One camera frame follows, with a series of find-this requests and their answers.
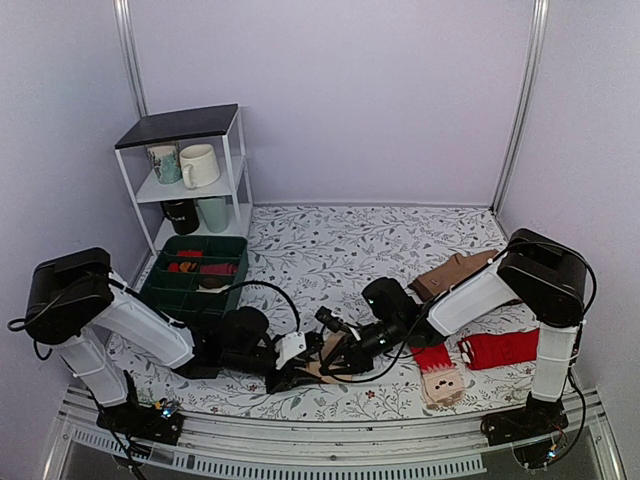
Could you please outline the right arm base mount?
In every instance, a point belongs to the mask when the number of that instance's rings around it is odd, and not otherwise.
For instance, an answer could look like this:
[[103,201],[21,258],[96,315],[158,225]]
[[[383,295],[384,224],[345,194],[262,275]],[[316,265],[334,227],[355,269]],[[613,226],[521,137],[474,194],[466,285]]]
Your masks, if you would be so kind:
[[518,463],[528,470],[547,467],[566,445],[564,429],[569,425],[561,400],[546,402],[527,397],[524,407],[483,417],[481,432],[490,446],[546,435],[544,441],[513,450]]

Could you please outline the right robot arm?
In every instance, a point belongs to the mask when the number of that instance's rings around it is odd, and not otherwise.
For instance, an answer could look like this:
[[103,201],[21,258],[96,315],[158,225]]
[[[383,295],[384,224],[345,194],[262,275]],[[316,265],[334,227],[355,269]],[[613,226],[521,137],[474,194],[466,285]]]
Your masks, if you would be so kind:
[[376,356],[394,347],[432,347],[470,322],[512,300],[523,302],[540,322],[540,342],[531,387],[532,402],[517,415],[517,427],[537,436],[556,417],[579,331],[597,292],[595,273],[578,252],[522,228],[477,272],[434,298],[417,304],[398,281],[381,277],[362,292],[375,322],[350,329],[320,357],[320,372],[356,382]]

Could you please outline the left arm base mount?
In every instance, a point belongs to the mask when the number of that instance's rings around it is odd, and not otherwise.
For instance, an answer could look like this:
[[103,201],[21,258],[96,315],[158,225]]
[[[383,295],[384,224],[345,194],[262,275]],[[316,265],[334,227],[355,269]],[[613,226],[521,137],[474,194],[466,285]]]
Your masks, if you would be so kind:
[[124,376],[127,386],[125,402],[100,407],[97,425],[127,438],[176,446],[185,420],[178,404],[162,398],[153,406],[141,405],[132,377],[127,371]]

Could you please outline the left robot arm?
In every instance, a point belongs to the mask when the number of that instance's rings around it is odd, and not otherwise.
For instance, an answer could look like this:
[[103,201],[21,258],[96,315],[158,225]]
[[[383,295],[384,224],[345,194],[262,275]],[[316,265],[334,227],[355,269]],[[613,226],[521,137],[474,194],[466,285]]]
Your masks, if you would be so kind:
[[263,377],[270,394],[321,382],[310,364],[323,347],[322,337],[294,330],[272,338],[267,317],[248,306],[221,318],[200,310],[192,321],[177,320],[128,287],[110,260],[106,250],[95,247],[39,264],[25,316],[7,327],[57,351],[126,433],[141,433],[149,415],[132,399],[135,387],[110,360],[96,327],[145,349],[184,378],[243,371]]

